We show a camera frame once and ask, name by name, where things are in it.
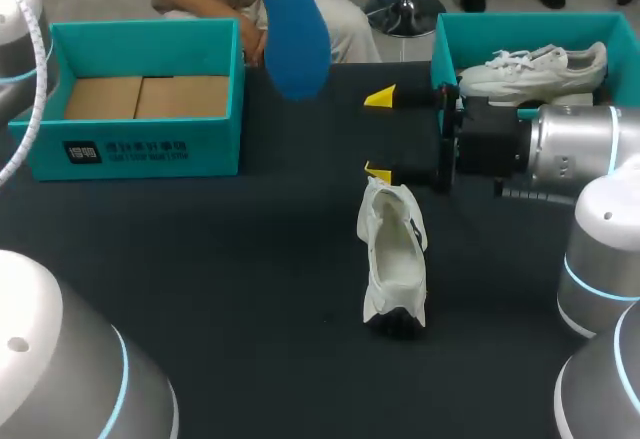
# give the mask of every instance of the shoe insole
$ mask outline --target shoe insole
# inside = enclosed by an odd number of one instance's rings
[[[374,246],[379,280],[390,286],[414,286],[420,282],[420,262],[411,233],[392,204],[385,204],[382,213]]]
[[[290,100],[314,97],[331,65],[331,39],[315,0],[263,0],[269,19],[264,60],[278,91]]]

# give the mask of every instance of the shoelace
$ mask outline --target shoelace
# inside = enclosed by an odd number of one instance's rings
[[[523,68],[533,69],[533,63],[531,62],[531,52],[529,51],[496,51],[494,54],[498,57],[491,61],[485,62],[487,67],[493,69],[503,68],[515,68],[520,72]]]

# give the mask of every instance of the white sneaker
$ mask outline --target white sneaker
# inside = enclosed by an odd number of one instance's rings
[[[534,52],[499,51],[483,66],[462,72],[463,97],[487,97],[494,106],[552,102],[560,96],[591,94],[607,74],[607,48],[596,42],[585,51],[553,45]]]
[[[402,336],[425,327],[427,234],[411,191],[369,178],[358,237],[369,245],[364,322]]]

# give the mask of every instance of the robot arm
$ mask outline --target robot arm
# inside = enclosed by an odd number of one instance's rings
[[[501,195],[505,181],[523,176],[531,191],[577,198],[591,181],[607,176],[640,154],[640,111],[612,106],[550,106],[529,121],[512,107],[486,99],[464,100],[457,88],[401,91],[385,89],[365,105],[441,110],[438,164],[409,171],[402,165],[378,167],[394,183],[428,185],[448,192],[455,175],[484,176]]]

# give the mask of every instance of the black tabletop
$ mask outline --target black tabletop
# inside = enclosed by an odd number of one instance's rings
[[[367,159],[433,160],[433,111],[366,111],[428,64],[340,66],[314,101],[247,76],[242,172],[35,183],[0,194],[0,248],[41,262],[168,374],[181,439],[551,439],[580,341],[558,317],[570,208],[460,178],[414,189],[429,237],[428,329],[362,325],[356,216]]]

